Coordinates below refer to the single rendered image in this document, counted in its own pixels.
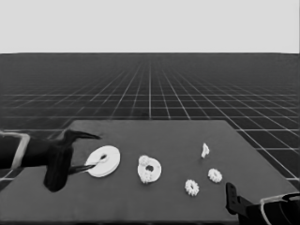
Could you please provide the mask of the white round carrier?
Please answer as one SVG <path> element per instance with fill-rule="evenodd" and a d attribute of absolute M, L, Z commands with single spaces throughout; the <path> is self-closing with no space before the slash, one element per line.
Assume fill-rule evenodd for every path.
<path fill-rule="evenodd" d="M 151 173 L 152 174 L 152 182 L 151 183 L 153 183 L 153 182 L 156 182 L 159 179 L 159 177 L 161 176 L 162 167 L 157 159 L 150 157 L 150 161 L 146 166 L 142 166 L 140 164 L 138 165 L 137 172 L 138 172 L 138 175 L 140 176 L 140 179 L 144 172 Z"/>

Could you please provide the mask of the large thick white disc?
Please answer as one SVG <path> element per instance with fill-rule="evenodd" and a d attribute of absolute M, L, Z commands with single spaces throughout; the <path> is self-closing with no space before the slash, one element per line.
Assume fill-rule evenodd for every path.
<path fill-rule="evenodd" d="M 93 151 L 85 165 L 93 165 L 87 172 L 94 177 L 104 177 L 113 173 L 121 161 L 121 154 L 117 147 L 104 145 Z"/>

